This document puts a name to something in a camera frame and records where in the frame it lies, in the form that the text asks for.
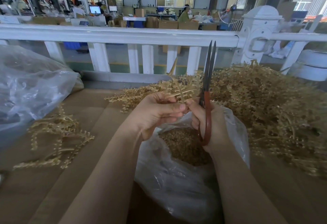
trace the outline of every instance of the scissors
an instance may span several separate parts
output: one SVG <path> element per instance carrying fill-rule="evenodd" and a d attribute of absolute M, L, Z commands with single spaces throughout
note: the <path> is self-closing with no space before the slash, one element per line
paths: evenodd
<path fill-rule="evenodd" d="M 209 45 L 208 55 L 207 55 L 207 61 L 205 64 L 205 71 L 204 71 L 204 77 L 203 77 L 203 88 L 201 90 L 201 93 L 199 95 L 200 101 L 199 104 L 202 108 L 205 109 L 205 132 L 204 132 L 204 138 L 201 136 L 200 131 L 200 125 L 198 128 L 198 136 L 200 139 L 201 145 L 207 145 L 211 138 L 211 104 L 210 104 L 210 93 L 209 93 L 209 87 L 211 83 L 211 77 L 212 77 L 212 71 L 214 69 L 214 63 L 215 63 L 215 54 L 216 54 L 216 42 L 214 43 L 214 47 L 211 52 L 212 47 L 212 41 Z"/>

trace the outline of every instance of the green floor stripe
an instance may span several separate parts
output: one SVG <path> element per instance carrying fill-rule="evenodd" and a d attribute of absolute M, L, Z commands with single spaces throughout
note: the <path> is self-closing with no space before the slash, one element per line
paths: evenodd
<path fill-rule="evenodd" d="M 94 71 L 92 63 L 81 63 L 81 62 L 67 62 L 68 66 L 75 71 Z M 129 73 L 129 65 L 119 65 L 119 64 L 109 64 L 110 70 L 112 73 Z M 185 66 L 177 66 L 176 67 L 176 75 L 184 75 L 186 74 Z M 140 73 L 143 73 L 143 66 L 139 65 Z M 166 74 L 167 67 L 166 66 L 154 66 L 154 74 Z"/>

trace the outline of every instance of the clear plastic bag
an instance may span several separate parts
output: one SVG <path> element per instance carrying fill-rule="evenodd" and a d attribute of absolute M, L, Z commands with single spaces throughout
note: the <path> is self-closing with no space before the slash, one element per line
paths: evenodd
<path fill-rule="evenodd" d="M 224 108 L 224 113 L 229 137 L 237 152 L 250 166 L 246 128 L 230 109 Z M 192 127 L 191 121 L 189 112 L 176 123 L 156 128 L 152 137 L 142 142 L 135 181 L 172 216 L 190 223 L 212 223 L 217 210 L 221 209 L 214 190 L 218 187 L 208 184 L 215 178 L 213 164 L 194 167 L 174 159 L 166 143 L 159 137 L 161 132 L 173 128 Z"/>
<path fill-rule="evenodd" d="M 20 46 L 0 45 L 0 131 L 43 118 L 74 89 L 79 74 Z"/>

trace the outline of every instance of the red scissor handle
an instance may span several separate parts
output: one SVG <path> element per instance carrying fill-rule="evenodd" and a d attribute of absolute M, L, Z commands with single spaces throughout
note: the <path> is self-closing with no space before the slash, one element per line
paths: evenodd
<path fill-rule="evenodd" d="M 211 104 L 210 104 L 210 93 L 208 91 L 204 92 L 204 106 L 205 106 L 205 132 L 204 139 L 201 136 L 200 125 L 198 128 L 198 136 L 201 145 L 209 144 L 211 139 Z"/>

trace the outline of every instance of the hand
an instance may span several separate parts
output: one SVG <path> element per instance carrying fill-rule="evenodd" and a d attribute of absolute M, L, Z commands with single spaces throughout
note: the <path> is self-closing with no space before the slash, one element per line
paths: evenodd
<path fill-rule="evenodd" d="M 183 116 L 185 104 L 177 103 L 175 97 L 167 98 L 163 92 L 146 96 L 127 117 L 127 127 L 141 132 L 142 140 L 148 140 L 155 127 L 163 123 L 173 123 Z"/>
<path fill-rule="evenodd" d="M 192 127 L 198 130 L 200 125 L 200 132 L 202 138 L 205 133 L 205 109 L 199 105 L 199 98 L 190 98 L 186 100 L 188 108 L 192 111 Z M 207 146 L 203 148 L 210 152 L 210 150 L 221 143 L 230 142 L 226 127 L 224 110 L 218 104 L 211 101 L 211 120 L 212 130 L 211 139 Z"/>

